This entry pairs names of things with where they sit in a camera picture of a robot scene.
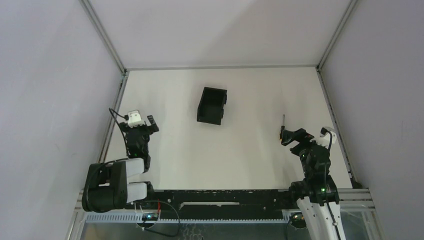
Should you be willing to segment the black yellow screwdriver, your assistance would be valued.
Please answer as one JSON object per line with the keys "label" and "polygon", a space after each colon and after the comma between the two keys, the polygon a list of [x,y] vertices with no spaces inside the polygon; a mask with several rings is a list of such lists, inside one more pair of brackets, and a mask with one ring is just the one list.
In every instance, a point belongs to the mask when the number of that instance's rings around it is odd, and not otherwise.
{"label": "black yellow screwdriver", "polygon": [[284,130],[285,130],[285,114],[282,115],[282,125],[280,127],[280,132],[279,132],[279,142],[282,145],[283,145]]}

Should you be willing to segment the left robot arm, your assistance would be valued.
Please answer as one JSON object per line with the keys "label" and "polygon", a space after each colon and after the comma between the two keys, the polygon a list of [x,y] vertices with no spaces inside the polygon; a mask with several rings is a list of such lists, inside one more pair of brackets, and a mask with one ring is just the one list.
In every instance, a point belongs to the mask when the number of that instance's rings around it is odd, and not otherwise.
{"label": "left robot arm", "polygon": [[155,205],[157,196],[149,181],[130,181],[130,177],[150,169],[150,136],[158,132],[159,127],[152,115],[147,116],[147,120],[149,124],[138,111],[129,112],[127,120],[119,123],[127,157],[89,166],[81,199],[84,211],[105,213],[124,209],[134,201],[145,209]]}

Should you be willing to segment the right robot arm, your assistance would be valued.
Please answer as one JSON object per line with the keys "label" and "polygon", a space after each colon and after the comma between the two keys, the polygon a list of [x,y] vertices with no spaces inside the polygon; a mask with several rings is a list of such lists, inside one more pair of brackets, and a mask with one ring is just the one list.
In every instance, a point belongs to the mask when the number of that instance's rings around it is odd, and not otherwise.
{"label": "right robot arm", "polygon": [[330,175],[336,133],[332,128],[322,127],[320,135],[315,137],[303,128],[291,131],[282,126],[279,138],[283,146],[296,143],[290,152],[299,157],[304,178],[290,184],[289,203],[300,209],[311,239],[346,239],[340,196]]}

